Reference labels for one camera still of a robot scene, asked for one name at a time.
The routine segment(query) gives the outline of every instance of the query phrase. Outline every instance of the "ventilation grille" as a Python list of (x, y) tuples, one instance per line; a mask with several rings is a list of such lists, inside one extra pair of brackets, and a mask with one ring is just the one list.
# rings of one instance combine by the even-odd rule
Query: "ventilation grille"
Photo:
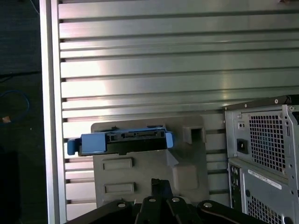
[(278, 116), (250, 116), (251, 156), (254, 162), (282, 172), (285, 146), (282, 120)]
[(282, 224), (282, 219), (279, 214), (253, 196), (251, 196), (251, 201), (248, 201), (248, 215), (270, 224)]

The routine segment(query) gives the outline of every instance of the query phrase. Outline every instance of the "computer case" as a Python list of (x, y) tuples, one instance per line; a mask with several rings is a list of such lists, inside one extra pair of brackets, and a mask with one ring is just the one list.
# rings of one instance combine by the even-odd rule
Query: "computer case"
[(299, 97), (224, 110), (231, 206), (270, 224), (299, 223)]

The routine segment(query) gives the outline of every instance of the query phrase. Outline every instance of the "label sticker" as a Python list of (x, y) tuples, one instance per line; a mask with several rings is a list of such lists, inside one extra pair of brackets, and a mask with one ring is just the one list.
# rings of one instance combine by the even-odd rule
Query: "label sticker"
[(248, 173), (249, 173), (250, 175), (253, 175), (253, 176), (255, 176), (256, 178), (258, 178), (258, 179), (260, 179), (260, 180), (262, 180), (262, 181), (268, 183), (268, 184), (271, 184), (273, 187), (276, 187), (276, 188), (278, 188), (278, 189), (280, 189), (280, 190), (282, 189), (282, 186), (281, 186), (280, 184), (275, 183), (274, 181), (269, 180), (268, 178), (266, 178), (266, 177), (264, 177), (264, 176), (262, 176), (262, 175), (259, 175), (259, 174), (255, 173), (255, 172), (251, 171), (251, 170), (248, 170)]

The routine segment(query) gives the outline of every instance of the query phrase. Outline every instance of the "screw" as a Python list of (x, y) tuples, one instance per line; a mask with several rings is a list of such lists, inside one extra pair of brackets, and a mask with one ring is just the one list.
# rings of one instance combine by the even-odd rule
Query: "screw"
[(206, 203), (204, 203), (204, 206), (206, 208), (211, 208), (213, 205), (211, 203), (209, 203), (209, 202), (206, 202)]
[(119, 208), (124, 208), (124, 207), (126, 206), (126, 204), (125, 204), (125, 203), (119, 203), (117, 206), (118, 206)]
[(179, 198), (174, 197), (174, 198), (172, 199), (172, 201), (173, 201), (173, 202), (179, 202)]

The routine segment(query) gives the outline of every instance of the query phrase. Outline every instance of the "blue cable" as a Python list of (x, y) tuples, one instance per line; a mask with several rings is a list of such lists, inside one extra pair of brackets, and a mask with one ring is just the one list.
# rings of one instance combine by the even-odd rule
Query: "blue cable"
[(28, 111), (30, 109), (30, 102), (29, 102), (28, 97), (25, 95), (24, 92), (22, 92), (20, 90), (8, 90), (8, 91), (5, 91), (5, 92), (3, 92), (3, 93), (0, 94), (0, 98), (3, 97), (3, 96), (5, 96), (5, 95), (7, 95), (7, 94), (9, 94), (9, 93), (14, 93), (14, 92), (21, 94), (25, 98), (26, 103), (27, 103), (27, 108), (18, 117), (16, 117), (15, 119), (11, 120), (9, 123), (0, 123), (0, 126), (5, 126), (5, 125), (8, 125), (8, 124), (14, 123), (16, 121), (22, 120), (26, 116), (26, 114), (28, 113)]

